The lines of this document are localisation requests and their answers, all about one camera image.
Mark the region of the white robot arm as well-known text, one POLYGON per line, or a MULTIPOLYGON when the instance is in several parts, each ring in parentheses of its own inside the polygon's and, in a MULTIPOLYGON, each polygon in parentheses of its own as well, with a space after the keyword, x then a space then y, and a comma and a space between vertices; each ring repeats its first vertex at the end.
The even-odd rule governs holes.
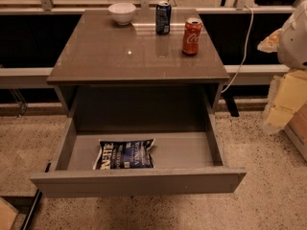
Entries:
POLYGON ((302 2, 284 25, 267 36, 257 49, 277 52, 278 61, 290 68, 272 78, 262 128, 268 134, 282 130, 307 101, 307 1, 302 2))

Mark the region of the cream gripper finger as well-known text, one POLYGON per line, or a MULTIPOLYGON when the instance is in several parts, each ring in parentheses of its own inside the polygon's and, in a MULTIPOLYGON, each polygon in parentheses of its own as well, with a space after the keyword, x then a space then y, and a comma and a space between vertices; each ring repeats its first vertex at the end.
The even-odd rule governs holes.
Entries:
POLYGON ((307 102, 307 72, 293 70, 283 77, 274 76, 263 111, 262 128, 268 134, 282 130, 307 102))
POLYGON ((281 30, 277 29, 270 35, 268 35, 264 40, 262 40, 258 46, 257 50, 264 53, 274 53, 277 51, 279 45, 279 37, 281 30))

